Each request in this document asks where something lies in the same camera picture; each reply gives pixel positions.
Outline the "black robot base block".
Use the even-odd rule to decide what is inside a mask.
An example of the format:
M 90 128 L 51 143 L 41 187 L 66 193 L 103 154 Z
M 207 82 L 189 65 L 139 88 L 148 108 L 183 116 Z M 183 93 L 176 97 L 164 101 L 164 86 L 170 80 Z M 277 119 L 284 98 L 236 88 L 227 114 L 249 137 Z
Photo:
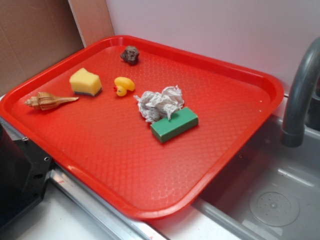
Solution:
M 44 198 L 52 157 L 28 138 L 13 140 L 0 127 L 0 230 Z

